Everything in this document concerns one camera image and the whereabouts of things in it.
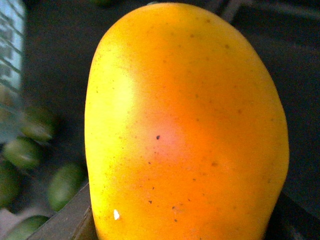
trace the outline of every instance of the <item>yellow mango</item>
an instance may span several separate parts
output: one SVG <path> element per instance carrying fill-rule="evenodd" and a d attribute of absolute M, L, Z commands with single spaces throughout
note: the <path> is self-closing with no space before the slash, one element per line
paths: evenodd
<path fill-rule="evenodd" d="M 100 240 L 261 240 L 289 164 L 266 67 L 230 24 L 157 3 L 103 36 L 85 104 Z"/>

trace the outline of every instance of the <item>ripe mango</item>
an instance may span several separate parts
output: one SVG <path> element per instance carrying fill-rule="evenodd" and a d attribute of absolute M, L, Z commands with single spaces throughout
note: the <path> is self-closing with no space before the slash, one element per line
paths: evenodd
<path fill-rule="evenodd" d="M 266 67 L 202 8 L 135 9 L 103 36 L 85 105 L 100 240 L 261 240 L 289 164 Z"/>

